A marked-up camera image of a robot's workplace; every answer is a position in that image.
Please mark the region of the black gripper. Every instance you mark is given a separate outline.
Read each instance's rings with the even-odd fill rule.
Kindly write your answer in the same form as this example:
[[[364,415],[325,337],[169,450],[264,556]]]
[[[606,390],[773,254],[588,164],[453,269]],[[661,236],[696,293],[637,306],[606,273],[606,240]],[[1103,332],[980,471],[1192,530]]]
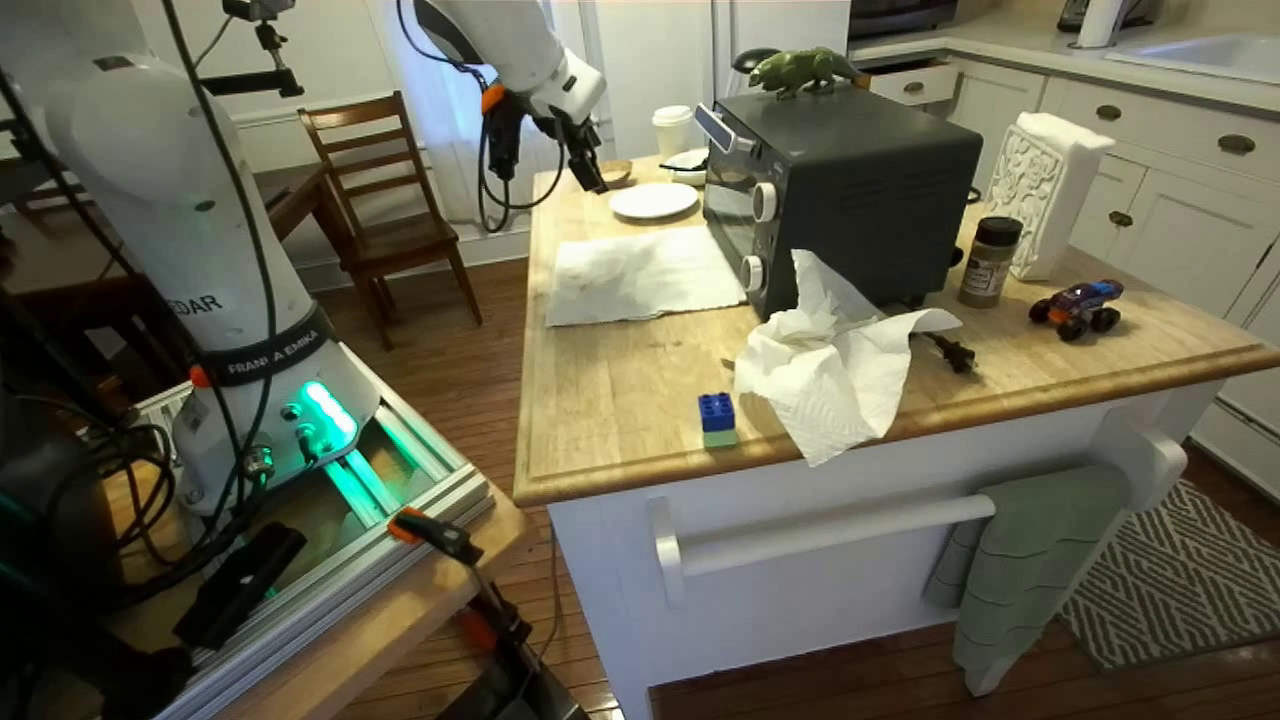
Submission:
[[[535,119],[546,135],[555,140],[555,147],[568,158],[568,168],[584,192],[606,192],[606,171],[601,171],[601,135],[588,119],[571,119],[568,113],[554,108],[550,116]]]

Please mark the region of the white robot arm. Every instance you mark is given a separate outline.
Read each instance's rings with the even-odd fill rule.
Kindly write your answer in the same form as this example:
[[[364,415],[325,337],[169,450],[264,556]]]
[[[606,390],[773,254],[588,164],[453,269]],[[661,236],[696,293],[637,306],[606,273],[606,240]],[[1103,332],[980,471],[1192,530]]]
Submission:
[[[606,192],[593,123],[606,76],[564,50],[535,0],[411,0],[411,20],[453,67],[490,66],[481,94],[490,168],[507,182],[519,160],[519,123],[532,119],[568,160],[584,192]]]

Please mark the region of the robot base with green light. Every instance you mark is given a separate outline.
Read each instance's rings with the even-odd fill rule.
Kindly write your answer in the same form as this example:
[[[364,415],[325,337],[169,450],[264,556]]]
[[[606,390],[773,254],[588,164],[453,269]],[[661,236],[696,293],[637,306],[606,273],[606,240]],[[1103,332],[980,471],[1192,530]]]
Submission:
[[[70,51],[18,55],[5,76],[195,343],[169,439],[179,517],[217,550],[204,580],[268,525],[306,537],[243,627],[194,650],[194,682],[157,707],[157,720],[217,720],[418,566],[393,542],[401,517],[468,525],[493,510],[490,479],[335,341],[230,119],[179,67]]]

